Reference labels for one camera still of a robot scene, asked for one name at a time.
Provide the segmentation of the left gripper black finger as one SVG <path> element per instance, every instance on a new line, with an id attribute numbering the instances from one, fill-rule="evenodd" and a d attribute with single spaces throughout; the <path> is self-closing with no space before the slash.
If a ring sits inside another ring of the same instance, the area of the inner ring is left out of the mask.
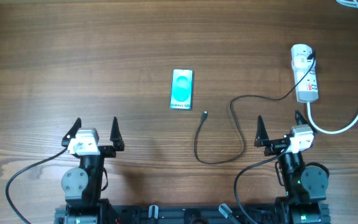
<path id="1" fill-rule="evenodd" d="M 62 138 L 62 146 L 68 147 L 71 139 L 75 137 L 78 130 L 81 128 L 81 118 L 77 118 L 70 130 Z"/>
<path id="2" fill-rule="evenodd" d="M 123 138 L 121 136 L 121 132 L 119 130 L 118 120 L 116 117 L 113 118 L 112 127 L 111 127 L 111 134 L 110 134 L 110 141 L 115 148 L 115 151 L 124 151 L 125 144 Z"/>

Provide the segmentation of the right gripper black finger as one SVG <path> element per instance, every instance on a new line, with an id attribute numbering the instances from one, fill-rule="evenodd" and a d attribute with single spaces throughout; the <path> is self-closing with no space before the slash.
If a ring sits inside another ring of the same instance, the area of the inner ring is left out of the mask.
<path id="1" fill-rule="evenodd" d="M 313 135 L 317 135 L 317 130 L 303 117 L 299 110 L 295 111 L 295 121 L 297 125 L 307 124 L 313 131 Z"/>
<path id="2" fill-rule="evenodd" d="M 267 134 L 267 130 L 264 125 L 264 121 L 261 115 L 257 118 L 257 132 L 255 135 L 254 146 L 255 147 L 263 147 L 268 146 L 270 142 L 269 136 Z"/>

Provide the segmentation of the white power strip socket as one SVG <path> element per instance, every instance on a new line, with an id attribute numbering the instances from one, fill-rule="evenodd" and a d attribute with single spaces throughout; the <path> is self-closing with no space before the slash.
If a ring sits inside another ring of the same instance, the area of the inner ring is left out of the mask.
<path id="1" fill-rule="evenodd" d="M 291 67 L 294 74 L 296 100 L 311 103 L 318 99 L 316 78 L 316 54 L 306 44 L 295 44 L 291 48 Z"/>

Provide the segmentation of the turquoise screen Galaxy smartphone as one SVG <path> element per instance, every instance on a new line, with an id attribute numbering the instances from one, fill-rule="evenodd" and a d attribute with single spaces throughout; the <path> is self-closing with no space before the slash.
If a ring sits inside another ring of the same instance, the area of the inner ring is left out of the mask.
<path id="1" fill-rule="evenodd" d="M 193 92 L 193 70 L 174 69 L 170 108 L 173 110 L 190 110 Z"/>

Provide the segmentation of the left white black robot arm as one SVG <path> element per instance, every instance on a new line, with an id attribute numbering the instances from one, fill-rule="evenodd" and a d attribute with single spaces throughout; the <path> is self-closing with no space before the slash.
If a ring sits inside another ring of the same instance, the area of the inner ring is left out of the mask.
<path id="1" fill-rule="evenodd" d="M 109 200 L 101 198 L 101 192 L 108 184 L 104 167 L 106 158 L 115 158 L 118 151 L 124 150 L 124 141 L 119 131 L 117 118 L 113 118 L 109 146 L 99 145 L 99 136 L 95 128 L 83 128 L 78 118 L 62 139 L 62 146 L 68 153 L 80 160 L 76 168 L 65 172 L 62 177 L 62 189 L 66 206 L 55 211 L 55 223 L 120 223 L 121 218 L 113 209 Z"/>

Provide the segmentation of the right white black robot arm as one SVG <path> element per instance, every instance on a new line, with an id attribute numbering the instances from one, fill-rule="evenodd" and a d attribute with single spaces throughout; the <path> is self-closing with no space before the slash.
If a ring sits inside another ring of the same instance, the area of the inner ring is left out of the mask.
<path id="1" fill-rule="evenodd" d="M 285 197 L 274 203 L 268 223 L 330 223 L 326 200 L 328 168 L 317 162 L 306 163 L 302 152 L 313 146 L 317 130 L 295 111 L 296 125 L 281 139 L 270 139 L 261 116 L 257 119 L 255 147 L 264 147 L 265 156 L 277 156 L 275 163 L 279 184 Z"/>

